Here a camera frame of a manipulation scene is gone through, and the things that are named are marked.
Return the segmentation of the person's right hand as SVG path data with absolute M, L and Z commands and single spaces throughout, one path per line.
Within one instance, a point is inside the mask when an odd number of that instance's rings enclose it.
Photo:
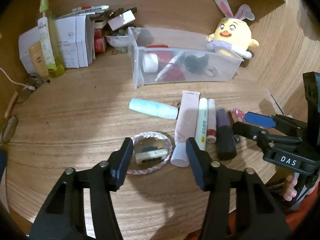
M 283 191 L 283 198 L 286 201 L 291 201 L 297 195 L 295 186 L 297 184 L 297 178 L 294 174 L 288 175 L 285 179 L 285 186 Z

